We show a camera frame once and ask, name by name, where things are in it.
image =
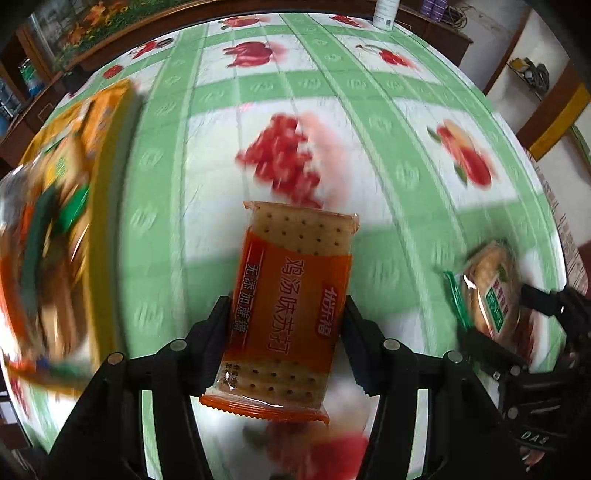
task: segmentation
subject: cracker package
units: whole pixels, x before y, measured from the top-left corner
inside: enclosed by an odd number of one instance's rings
[[[233,292],[228,344],[200,399],[236,414],[322,420],[345,304],[356,216],[246,203],[251,224]]]
[[[455,276],[446,272],[456,314],[465,329],[477,328],[495,342],[517,347],[515,331],[519,322],[521,279],[511,250],[493,241]]]

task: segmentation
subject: orange package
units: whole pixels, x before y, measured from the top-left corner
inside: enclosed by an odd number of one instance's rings
[[[357,216],[249,202],[230,333],[203,405],[278,421],[322,420]]]

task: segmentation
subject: checkered tablecloth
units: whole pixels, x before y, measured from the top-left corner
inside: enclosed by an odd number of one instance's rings
[[[119,236],[132,356],[185,336],[232,289],[244,200],[288,201],[235,160],[276,113],[298,118],[308,134],[324,206],[359,215],[349,293],[386,336],[432,355],[453,349],[456,319],[441,273],[461,269],[487,239],[507,239],[539,288],[566,282],[551,209],[514,134],[458,68],[400,26],[385,32],[365,20],[301,13],[208,22],[114,60],[53,116],[125,77],[145,95]],[[462,163],[470,155],[488,177]],[[563,334],[554,319],[537,322],[534,368],[549,369]],[[336,371],[328,403],[353,385],[342,352]],[[31,415],[54,408],[42,396],[33,395]],[[144,400],[147,458],[158,476]],[[252,458],[228,447],[246,420],[197,402],[195,413],[216,480],[265,478],[253,476],[260,463],[249,466]],[[35,427],[48,445],[65,420],[57,417]],[[420,452],[413,455],[418,469]]]

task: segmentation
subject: metal screw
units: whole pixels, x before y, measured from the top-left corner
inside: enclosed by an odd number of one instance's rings
[[[123,360],[123,355],[119,352],[112,353],[108,356],[107,361],[111,365],[117,365]]]
[[[174,352],[180,352],[181,350],[185,350],[187,348],[187,342],[183,339],[174,340],[170,343],[170,349]]]
[[[447,358],[449,358],[455,364],[458,364],[462,360],[464,360],[464,357],[462,357],[462,354],[460,352],[456,352],[455,350],[452,350],[451,352],[449,352],[447,354]]]
[[[517,410],[517,407],[511,407],[509,410],[507,410],[507,418],[510,420],[515,420],[517,415],[519,415],[519,410]]]
[[[384,340],[384,348],[394,352],[400,348],[400,343],[398,340],[394,340],[393,338],[386,338]]]

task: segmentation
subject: purple bottle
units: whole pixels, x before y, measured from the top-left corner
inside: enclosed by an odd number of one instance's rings
[[[433,4],[433,10],[431,10],[431,19],[436,22],[441,21],[443,18],[443,12],[447,7],[447,0],[435,0]]]
[[[431,10],[433,10],[434,2],[435,0],[423,0],[423,4],[421,5],[421,15],[429,17],[431,15]]]

